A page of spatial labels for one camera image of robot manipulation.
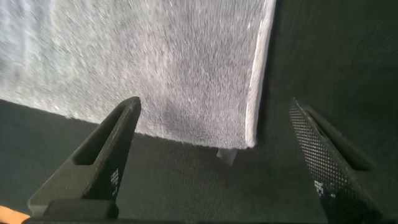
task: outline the white towel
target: white towel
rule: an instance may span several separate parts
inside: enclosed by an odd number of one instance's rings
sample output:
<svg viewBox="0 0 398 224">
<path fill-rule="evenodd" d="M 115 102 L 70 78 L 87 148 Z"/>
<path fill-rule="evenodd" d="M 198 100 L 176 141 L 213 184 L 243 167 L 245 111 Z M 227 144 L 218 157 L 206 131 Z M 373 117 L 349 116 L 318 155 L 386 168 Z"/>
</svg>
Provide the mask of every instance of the white towel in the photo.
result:
<svg viewBox="0 0 398 224">
<path fill-rule="evenodd" d="M 0 4 L 0 98 L 100 123 L 139 96 L 138 133 L 255 145 L 275 0 Z"/>
</svg>

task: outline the orange object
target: orange object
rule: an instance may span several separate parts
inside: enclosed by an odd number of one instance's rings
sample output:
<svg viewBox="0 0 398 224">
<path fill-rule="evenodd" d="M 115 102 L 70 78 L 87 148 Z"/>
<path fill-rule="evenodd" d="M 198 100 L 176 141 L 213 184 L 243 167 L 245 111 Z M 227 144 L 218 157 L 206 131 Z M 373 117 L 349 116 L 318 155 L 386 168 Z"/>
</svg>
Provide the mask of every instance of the orange object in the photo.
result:
<svg viewBox="0 0 398 224">
<path fill-rule="evenodd" d="M 21 224 L 28 215 L 0 205 L 0 223 Z"/>
</svg>

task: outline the fuzzy texture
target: fuzzy texture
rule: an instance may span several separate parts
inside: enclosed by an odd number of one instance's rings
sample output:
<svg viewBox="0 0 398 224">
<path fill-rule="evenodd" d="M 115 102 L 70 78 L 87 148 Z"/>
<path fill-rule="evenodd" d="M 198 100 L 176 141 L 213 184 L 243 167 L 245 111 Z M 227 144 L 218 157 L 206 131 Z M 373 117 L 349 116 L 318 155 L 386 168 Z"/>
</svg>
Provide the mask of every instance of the fuzzy texture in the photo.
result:
<svg viewBox="0 0 398 224">
<path fill-rule="evenodd" d="M 265 1 L 262 10 L 264 11 L 264 17 L 260 23 L 257 37 L 256 53 L 253 61 L 246 105 L 246 144 L 248 147 L 254 147 L 256 144 L 257 122 L 259 119 L 269 39 L 271 37 L 272 22 L 274 20 L 275 1 Z"/>
<path fill-rule="evenodd" d="M 99 123 L 139 96 L 139 133 L 253 146 L 270 2 L 1 0 L 0 98 Z"/>
</svg>

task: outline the perforated metal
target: perforated metal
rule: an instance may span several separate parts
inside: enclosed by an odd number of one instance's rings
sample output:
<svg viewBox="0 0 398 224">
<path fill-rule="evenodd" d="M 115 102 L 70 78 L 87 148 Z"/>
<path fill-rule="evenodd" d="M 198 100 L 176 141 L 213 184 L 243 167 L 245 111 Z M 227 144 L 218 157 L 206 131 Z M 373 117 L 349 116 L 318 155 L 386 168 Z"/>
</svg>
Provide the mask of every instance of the perforated metal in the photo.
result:
<svg viewBox="0 0 398 224">
<path fill-rule="evenodd" d="M 313 130 L 302 109 L 292 103 L 289 114 L 328 221 L 351 223 L 367 213 L 367 205 L 333 161 L 329 146 L 321 141 L 323 136 Z"/>
</svg>

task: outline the dark fabric background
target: dark fabric background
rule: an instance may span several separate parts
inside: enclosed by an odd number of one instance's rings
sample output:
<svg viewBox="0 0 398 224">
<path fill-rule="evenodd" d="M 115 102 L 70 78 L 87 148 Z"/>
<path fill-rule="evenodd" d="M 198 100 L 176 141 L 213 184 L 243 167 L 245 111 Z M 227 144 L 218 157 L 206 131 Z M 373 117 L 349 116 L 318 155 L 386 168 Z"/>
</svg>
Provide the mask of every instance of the dark fabric background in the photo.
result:
<svg viewBox="0 0 398 224">
<path fill-rule="evenodd" d="M 289 120 L 293 97 L 398 179 L 396 9 L 395 1 L 279 1 L 259 144 L 228 166 L 217 149 L 138 135 L 120 217 L 324 222 Z M 28 198 L 95 126 L 0 101 L 0 204 L 28 212 Z"/>
</svg>

